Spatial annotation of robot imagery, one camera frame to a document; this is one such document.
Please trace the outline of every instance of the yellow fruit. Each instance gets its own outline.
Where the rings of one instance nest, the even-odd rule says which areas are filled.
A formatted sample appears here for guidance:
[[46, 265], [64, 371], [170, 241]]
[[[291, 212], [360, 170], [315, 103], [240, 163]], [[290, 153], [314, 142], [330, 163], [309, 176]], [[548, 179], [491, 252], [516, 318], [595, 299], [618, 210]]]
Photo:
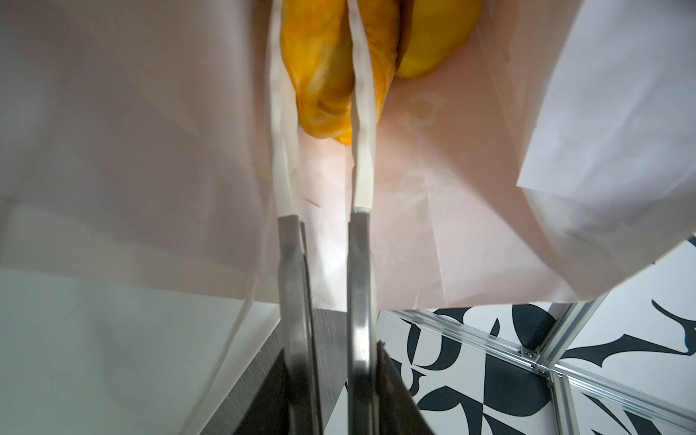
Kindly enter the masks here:
[[474, 31], [483, 0], [412, 0], [411, 19], [402, 17], [403, 41], [396, 77], [416, 79], [454, 53]]
[[[377, 118], [394, 78], [400, 0], [359, 0], [370, 46]], [[350, 145], [355, 82], [346, 0], [284, 0], [280, 48], [309, 135]]]

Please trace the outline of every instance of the metal bar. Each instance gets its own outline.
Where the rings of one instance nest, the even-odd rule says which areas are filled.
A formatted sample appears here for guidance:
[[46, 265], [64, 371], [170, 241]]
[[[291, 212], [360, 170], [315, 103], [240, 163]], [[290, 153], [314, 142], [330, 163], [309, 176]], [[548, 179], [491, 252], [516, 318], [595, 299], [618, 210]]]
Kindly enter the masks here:
[[553, 324], [546, 338], [539, 346], [537, 364], [553, 367], [561, 359], [568, 346], [578, 336], [580, 330], [602, 303], [606, 294], [590, 302], [573, 303], [563, 316]]
[[476, 328], [460, 324], [429, 311], [392, 311], [392, 313], [463, 345], [485, 351], [487, 354], [517, 367], [530, 372], [535, 371], [536, 363], [534, 359], [530, 355], [524, 354], [524, 349], [520, 345], [502, 338], [493, 337]]
[[378, 433], [377, 312], [370, 259], [370, 214], [348, 224], [348, 433]]
[[290, 378], [290, 433], [320, 435], [322, 408], [319, 404], [312, 310], [299, 217], [293, 214], [278, 218], [278, 234], [278, 289], [285, 366]]
[[696, 433], [696, 413], [633, 388], [574, 367], [565, 362], [556, 363], [554, 372], [569, 378], [573, 388], [597, 399], [618, 403], [623, 409], [648, 420], [658, 419]]
[[580, 435], [568, 376], [552, 372], [548, 380], [551, 384], [551, 396], [553, 397], [553, 407], [556, 412], [558, 435]]

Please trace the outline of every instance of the paper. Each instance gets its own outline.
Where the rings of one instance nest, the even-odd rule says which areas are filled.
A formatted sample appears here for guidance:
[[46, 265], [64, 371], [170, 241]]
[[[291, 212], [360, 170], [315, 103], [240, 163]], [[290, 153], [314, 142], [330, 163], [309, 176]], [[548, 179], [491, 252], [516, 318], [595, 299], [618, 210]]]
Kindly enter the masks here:
[[[0, 263], [240, 299], [251, 281], [277, 301], [269, 4], [4, 2], [0, 193], [16, 205]], [[380, 309], [591, 299], [696, 229], [693, 7], [490, 4], [438, 70], [390, 90], [371, 220]], [[656, 48], [648, 28], [681, 48]], [[589, 44], [598, 64], [582, 68]], [[660, 65], [612, 75], [655, 50]], [[313, 302], [344, 310], [350, 149], [299, 140]]]

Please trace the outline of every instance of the tongs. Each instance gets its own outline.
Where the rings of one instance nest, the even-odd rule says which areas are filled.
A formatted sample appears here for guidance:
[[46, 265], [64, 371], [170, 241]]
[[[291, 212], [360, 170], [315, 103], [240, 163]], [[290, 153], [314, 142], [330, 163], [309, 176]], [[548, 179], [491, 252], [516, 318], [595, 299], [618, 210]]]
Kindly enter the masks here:
[[[271, 9], [267, 67], [273, 188], [280, 237], [280, 316], [289, 377], [291, 434], [321, 434], [316, 346], [304, 222], [301, 215], [295, 92], [280, 54], [280, 10]], [[355, 87], [351, 123], [353, 197], [348, 225], [348, 425], [350, 434], [377, 432], [376, 303], [370, 257], [377, 115], [372, 62], [357, 0], [348, 0]]]

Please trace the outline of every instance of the white paper bag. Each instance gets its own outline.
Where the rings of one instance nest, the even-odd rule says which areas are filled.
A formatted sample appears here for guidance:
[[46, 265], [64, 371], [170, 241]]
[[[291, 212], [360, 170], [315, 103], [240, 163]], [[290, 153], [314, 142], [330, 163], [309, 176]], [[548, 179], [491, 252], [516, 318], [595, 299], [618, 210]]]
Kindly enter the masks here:
[[[4, 2], [2, 265], [277, 301], [268, 6]], [[696, 230], [694, 18], [687, 1], [488, 1], [439, 69], [396, 80], [380, 309], [590, 299]], [[344, 310], [350, 151], [299, 134], [315, 306]]]

